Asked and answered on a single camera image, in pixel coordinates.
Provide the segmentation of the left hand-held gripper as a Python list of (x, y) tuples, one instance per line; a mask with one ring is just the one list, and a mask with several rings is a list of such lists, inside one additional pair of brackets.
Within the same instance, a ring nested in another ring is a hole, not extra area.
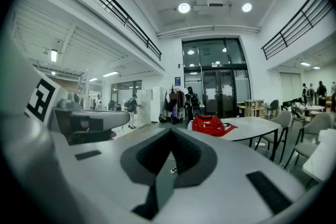
[(50, 79), (41, 78), (25, 109), (52, 132), (61, 133), (70, 145), (114, 140), (113, 128), (130, 120), (125, 111), (84, 110), (76, 93), (68, 93)]

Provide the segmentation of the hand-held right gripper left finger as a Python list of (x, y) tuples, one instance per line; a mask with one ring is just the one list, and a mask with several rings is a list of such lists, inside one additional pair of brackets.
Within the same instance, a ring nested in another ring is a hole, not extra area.
[(62, 173), (85, 223), (150, 223), (132, 212), (145, 203), (149, 188), (131, 181), (120, 158), (124, 150), (157, 133), (129, 133), (115, 141), (76, 146), (70, 146), (60, 133), (52, 133)]

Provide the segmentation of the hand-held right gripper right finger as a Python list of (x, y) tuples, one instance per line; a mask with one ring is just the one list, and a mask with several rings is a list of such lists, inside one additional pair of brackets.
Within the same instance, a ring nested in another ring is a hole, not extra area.
[[(245, 145), (181, 131), (209, 145), (217, 154), (217, 165), (199, 186), (173, 190), (157, 215), (158, 223), (300, 223), (321, 193), (321, 185), (305, 189), (288, 171)], [(265, 175), (289, 206), (272, 212), (262, 198), (266, 187), (256, 189), (247, 177), (253, 172)]]

